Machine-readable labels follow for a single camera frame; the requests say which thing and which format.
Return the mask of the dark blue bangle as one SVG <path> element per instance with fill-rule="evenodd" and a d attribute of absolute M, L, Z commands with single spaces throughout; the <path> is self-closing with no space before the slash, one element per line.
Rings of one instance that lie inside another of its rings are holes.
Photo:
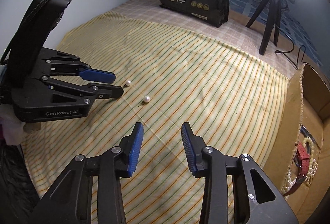
<path fill-rule="evenodd" d="M 306 127 L 304 125 L 300 126 L 300 132 L 303 134 L 304 137 L 310 138 L 312 140 L 312 142 L 314 144 L 316 144 L 318 149 L 321 149 L 321 147 L 317 143 L 316 139 L 312 136 L 312 134 L 306 129 Z"/>

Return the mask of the pearl earring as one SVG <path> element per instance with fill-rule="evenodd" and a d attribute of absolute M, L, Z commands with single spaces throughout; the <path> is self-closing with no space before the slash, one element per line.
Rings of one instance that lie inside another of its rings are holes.
<path fill-rule="evenodd" d="M 141 104 L 147 104 L 151 101 L 151 98 L 149 96 L 144 96 L 142 101 L 141 101 Z"/>
<path fill-rule="evenodd" d="M 130 80 L 127 80 L 127 81 L 124 83 L 124 86 L 125 86 L 125 87 L 130 87 L 130 86 L 131 86 L 131 81 L 130 81 Z"/>

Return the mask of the yellow striped cloth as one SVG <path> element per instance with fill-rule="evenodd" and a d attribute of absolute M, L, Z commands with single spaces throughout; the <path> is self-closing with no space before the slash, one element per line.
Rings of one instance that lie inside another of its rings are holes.
<path fill-rule="evenodd" d="M 118 100 L 85 118 L 44 122 L 22 143 L 42 196 L 77 155 L 104 153 L 144 126 L 139 163 L 121 187 L 128 223 L 198 223 L 204 182 L 190 173 L 181 140 L 188 122 L 224 154 L 263 165 L 275 141 L 288 79 L 262 60 L 195 31 L 108 12 L 71 30 L 58 50 L 116 74 Z M 151 101 L 141 104 L 144 96 Z"/>

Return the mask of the checked bed sheet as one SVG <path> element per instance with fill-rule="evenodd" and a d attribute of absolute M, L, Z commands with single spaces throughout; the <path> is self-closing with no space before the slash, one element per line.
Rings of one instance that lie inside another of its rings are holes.
<path fill-rule="evenodd" d="M 294 64 L 285 56 L 275 53 L 276 50 L 287 51 L 292 48 L 292 43 L 287 38 L 280 35 L 277 45 L 274 45 L 271 40 L 265 54 L 260 55 L 259 47 L 265 30 L 264 24 L 256 21 L 250 28 L 247 28 L 246 23 L 249 21 L 249 17 L 233 10 L 229 11 L 229 20 L 219 28 L 195 16 L 161 8 L 159 0 L 128 0 L 113 8 L 112 11 L 132 19 L 179 26 L 220 40 L 263 60 L 288 78 L 291 78 L 296 72 Z"/>

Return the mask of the brown cardboard box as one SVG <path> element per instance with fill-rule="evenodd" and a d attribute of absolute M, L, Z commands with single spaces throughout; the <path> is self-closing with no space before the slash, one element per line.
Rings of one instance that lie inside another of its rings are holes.
<path fill-rule="evenodd" d="M 293 194 L 285 196 L 299 223 L 310 219 L 329 189 L 329 88 L 321 76 L 304 64 L 288 82 L 284 112 L 275 143 L 263 167 L 273 184 L 283 193 L 287 172 L 291 180 L 297 175 L 294 156 L 298 142 L 305 138 L 300 126 L 316 139 L 314 144 L 312 179 L 305 181 Z"/>

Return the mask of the blue checked blanket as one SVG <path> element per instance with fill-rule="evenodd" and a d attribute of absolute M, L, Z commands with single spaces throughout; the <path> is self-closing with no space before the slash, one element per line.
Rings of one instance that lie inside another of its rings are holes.
<path fill-rule="evenodd" d="M 229 0 L 229 2 L 232 10 L 251 17 L 261 0 Z M 317 64 L 318 67 L 322 67 L 322 61 L 307 31 L 300 22 L 289 13 L 289 7 L 285 0 L 281 0 L 281 6 L 283 7 L 280 23 L 281 34 L 285 34 L 285 36 L 288 35 L 298 47 L 304 46 L 307 56 Z"/>

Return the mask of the black tripod stand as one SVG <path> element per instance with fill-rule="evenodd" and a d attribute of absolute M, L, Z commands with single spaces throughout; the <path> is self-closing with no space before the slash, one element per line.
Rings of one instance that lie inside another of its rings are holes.
<path fill-rule="evenodd" d="M 260 55 L 265 54 L 273 29 L 275 29 L 273 43 L 275 46 L 278 43 L 281 22 L 281 0 L 261 0 L 249 22 L 246 24 L 246 27 L 250 28 L 267 4 L 269 4 L 269 12 L 267 15 L 265 31 L 263 33 L 261 45 L 259 47 Z"/>

